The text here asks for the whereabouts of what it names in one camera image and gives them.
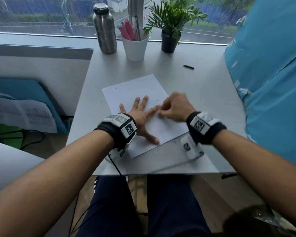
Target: wrist strap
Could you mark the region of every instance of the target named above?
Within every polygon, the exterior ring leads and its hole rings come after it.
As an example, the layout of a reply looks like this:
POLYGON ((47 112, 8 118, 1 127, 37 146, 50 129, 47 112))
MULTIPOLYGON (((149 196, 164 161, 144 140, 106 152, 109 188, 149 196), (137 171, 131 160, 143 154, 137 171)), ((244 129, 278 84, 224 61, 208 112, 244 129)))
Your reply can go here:
MULTIPOLYGON (((119 124, 119 126, 116 126, 112 124, 111 122, 101 122, 98 127, 96 127, 94 130, 102 130, 107 132, 114 140, 114 148, 117 149, 124 149, 126 144, 131 141, 131 139, 136 135, 136 122, 134 118, 126 113, 122 113, 123 115, 126 115, 129 117, 128 120, 124 120, 122 124, 119 124), (127 129, 131 128, 132 133, 130 135, 127 135, 127 129)), ((118 118, 119 115, 110 115, 103 120, 106 121, 107 119, 115 119, 118 118)))
POLYGON ((227 127, 207 112, 195 111, 186 119, 187 127, 194 142, 211 145, 214 137, 227 127))

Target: dark blue pants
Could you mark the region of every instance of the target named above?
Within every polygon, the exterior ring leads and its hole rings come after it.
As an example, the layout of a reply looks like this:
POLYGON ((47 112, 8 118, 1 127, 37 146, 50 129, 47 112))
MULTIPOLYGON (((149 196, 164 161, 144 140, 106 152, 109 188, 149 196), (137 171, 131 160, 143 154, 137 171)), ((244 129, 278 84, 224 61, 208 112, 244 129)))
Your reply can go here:
MULTIPOLYGON (((125 177, 97 177, 95 194, 76 237, 138 237, 142 229, 125 177)), ((148 236, 211 236, 185 175, 148 175, 148 236)))

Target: paper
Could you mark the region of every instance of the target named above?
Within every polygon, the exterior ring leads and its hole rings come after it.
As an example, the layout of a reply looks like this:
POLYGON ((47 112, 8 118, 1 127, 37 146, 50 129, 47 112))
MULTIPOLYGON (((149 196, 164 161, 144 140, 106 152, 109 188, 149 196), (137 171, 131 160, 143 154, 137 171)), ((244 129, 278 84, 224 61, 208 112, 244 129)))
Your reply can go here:
POLYGON ((45 103, 35 100, 0 98, 0 123, 26 130, 57 133, 52 113, 45 103))
MULTIPOLYGON (((145 110, 148 110, 157 104, 161 105, 168 97, 167 93, 154 75, 147 75, 106 87, 103 88, 102 91, 112 114, 120 112, 120 103, 123 103, 125 110, 129 112, 132 109, 134 100, 137 96, 140 97, 140 101, 142 101, 145 95, 149 96, 145 110)), ((159 138, 159 145, 188 132, 185 123, 177 123, 170 119, 160 119, 157 115, 154 115, 147 120, 146 129, 150 134, 159 138)), ((130 158, 134 158, 155 147, 157 147, 157 145, 150 144, 144 137, 135 136, 129 146, 128 152, 130 158)))

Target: potted plant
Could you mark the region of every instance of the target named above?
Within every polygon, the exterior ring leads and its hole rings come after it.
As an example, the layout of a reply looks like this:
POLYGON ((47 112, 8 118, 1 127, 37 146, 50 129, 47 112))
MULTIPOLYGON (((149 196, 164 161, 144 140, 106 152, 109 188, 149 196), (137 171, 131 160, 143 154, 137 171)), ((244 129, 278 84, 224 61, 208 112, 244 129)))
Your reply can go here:
POLYGON ((196 20, 204 20, 208 15, 195 7, 195 0, 160 0, 161 4, 156 6, 155 2, 149 6, 152 15, 149 16, 148 25, 144 27, 147 35, 153 27, 162 29, 161 49, 166 53, 173 53, 178 44, 185 23, 196 20))

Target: bottle cap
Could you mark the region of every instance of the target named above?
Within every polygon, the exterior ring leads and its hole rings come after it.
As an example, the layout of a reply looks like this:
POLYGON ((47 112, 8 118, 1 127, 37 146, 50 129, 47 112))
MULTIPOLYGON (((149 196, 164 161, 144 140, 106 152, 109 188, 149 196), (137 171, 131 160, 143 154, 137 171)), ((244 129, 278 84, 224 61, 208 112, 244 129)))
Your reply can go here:
POLYGON ((109 13, 110 9, 105 3, 96 3, 93 6, 93 11, 97 15, 106 15, 109 13))

